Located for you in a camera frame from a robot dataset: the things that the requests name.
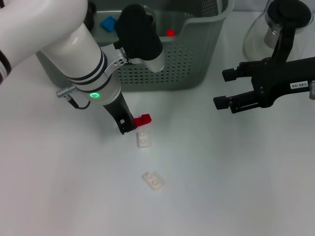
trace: green indicator light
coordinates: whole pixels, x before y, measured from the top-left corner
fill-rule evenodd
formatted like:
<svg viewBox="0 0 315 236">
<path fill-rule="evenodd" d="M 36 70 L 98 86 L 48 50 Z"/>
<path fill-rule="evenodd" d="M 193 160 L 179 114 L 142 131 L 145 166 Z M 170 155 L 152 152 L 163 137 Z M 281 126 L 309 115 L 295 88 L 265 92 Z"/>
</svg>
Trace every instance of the green indicator light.
<svg viewBox="0 0 315 236">
<path fill-rule="evenodd" d="M 94 92 L 94 93 L 91 93 L 90 96 L 91 96 L 92 98 L 97 98 L 97 97 L 99 97 L 99 94 L 96 93 L 96 92 Z"/>
</svg>

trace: black stripe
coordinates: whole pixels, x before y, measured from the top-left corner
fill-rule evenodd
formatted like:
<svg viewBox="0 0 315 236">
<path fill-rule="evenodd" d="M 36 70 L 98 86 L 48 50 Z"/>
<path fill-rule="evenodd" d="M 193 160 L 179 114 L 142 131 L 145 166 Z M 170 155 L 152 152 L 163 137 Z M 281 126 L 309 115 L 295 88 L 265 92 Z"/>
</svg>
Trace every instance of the black stripe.
<svg viewBox="0 0 315 236">
<path fill-rule="evenodd" d="M 101 87 L 99 87 L 97 89 L 94 89 L 94 90 L 91 90 L 91 91 L 84 91 L 84 90 L 80 90 L 80 89 L 78 89 L 78 90 L 81 91 L 81 92 L 85 92 L 85 93 L 97 92 L 97 91 L 100 91 L 101 89 L 105 88 L 105 86 L 109 83 L 109 81 L 111 79 L 112 79 L 112 75 L 110 75 L 108 80 L 106 80 L 106 82 Z"/>
<path fill-rule="evenodd" d="M 11 68 L 10 62 L 5 57 L 5 55 L 1 52 L 1 50 L 0 50 L 0 62 L 2 62 L 2 64 L 4 65 L 7 76 L 8 76 L 11 73 L 12 68 Z"/>
<path fill-rule="evenodd" d="M 104 64 L 102 70 L 99 72 L 99 74 L 97 76 L 95 76 L 95 78 L 88 80 L 88 81 L 85 81 L 85 82 L 81 82 L 81 83 L 73 82 L 73 81 L 71 81 L 71 82 L 75 85 L 89 85 L 89 84 L 95 82 L 96 80 L 98 80 L 102 76 L 102 74 L 105 72 L 106 68 L 107 68 L 107 62 L 106 62 L 106 64 Z"/>
<path fill-rule="evenodd" d="M 80 81 L 80 80 L 86 80 L 88 78 L 90 78 L 91 76 L 93 76 L 96 72 L 98 72 L 98 70 L 100 69 L 100 66 L 102 65 L 103 63 L 103 59 L 105 58 L 105 62 L 106 62 L 106 65 L 107 65 L 107 57 L 104 55 L 104 53 L 102 52 L 101 50 L 101 55 L 100 55 L 100 60 L 99 60 L 99 64 L 97 65 L 97 67 L 95 68 L 94 71 L 92 71 L 90 74 L 86 75 L 86 76 L 83 76 L 81 78 L 71 78 L 71 77 L 68 77 L 70 80 L 75 80 L 75 81 Z"/>
</svg>

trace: white lego brick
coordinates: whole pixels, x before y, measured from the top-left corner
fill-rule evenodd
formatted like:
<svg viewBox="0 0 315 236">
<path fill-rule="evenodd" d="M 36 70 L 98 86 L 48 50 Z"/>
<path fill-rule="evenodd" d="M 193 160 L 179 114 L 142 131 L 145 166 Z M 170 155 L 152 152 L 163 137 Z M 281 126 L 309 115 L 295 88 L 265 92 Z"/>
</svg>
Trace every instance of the white lego brick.
<svg viewBox="0 0 315 236">
<path fill-rule="evenodd" d="M 164 185 L 163 180 L 161 180 L 157 174 L 146 172 L 142 178 L 144 181 L 153 189 L 158 190 Z"/>
<path fill-rule="evenodd" d="M 136 135 L 138 148 L 148 148 L 151 146 L 150 133 L 147 130 L 139 130 Z"/>
</svg>

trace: black lid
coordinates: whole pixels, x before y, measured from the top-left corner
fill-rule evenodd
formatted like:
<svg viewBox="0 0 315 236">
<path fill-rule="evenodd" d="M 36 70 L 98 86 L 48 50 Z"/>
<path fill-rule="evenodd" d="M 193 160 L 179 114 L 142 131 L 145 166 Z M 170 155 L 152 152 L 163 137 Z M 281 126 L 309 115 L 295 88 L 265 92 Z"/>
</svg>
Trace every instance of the black lid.
<svg viewBox="0 0 315 236">
<path fill-rule="evenodd" d="M 297 29 L 307 26 L 312 18 L 310 9 L 299 0 L 274 0 L 267 12 L 278 25 L 284 26 L 286 22 L 291 22 Z"/>
</svg>

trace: gray plastic basket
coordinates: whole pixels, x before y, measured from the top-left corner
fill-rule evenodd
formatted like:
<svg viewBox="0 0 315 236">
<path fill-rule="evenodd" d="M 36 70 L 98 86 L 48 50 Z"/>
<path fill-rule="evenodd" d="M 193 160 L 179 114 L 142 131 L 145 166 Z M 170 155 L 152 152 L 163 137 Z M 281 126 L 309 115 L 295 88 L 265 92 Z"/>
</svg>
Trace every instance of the gray plastic basket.
<svg viewBox="0 0 315 236">
<path fill-rule="evenodd" d="M 100 22 L 108 16 L 118 19 L 125 6 L 147 5 L 157 15 L 157 34 L 166 52 L 165 68 L 152 73 L 143 65 L 124 65 L 115 72 L 124 91 L 189 89 L 200 84 L 207 73 L 223 22 L 233 9 L 233 0 L 95 0 L 95 3 L 97 14 L 92 35 L 99 46 L 118 40 L 116 33 L 106 32 Z M 166 36 L 169 29 L 175 31 L 175 37 Z M 37 56 L 54 84 L 70 85 L 42 53 Z"/>
</svg>

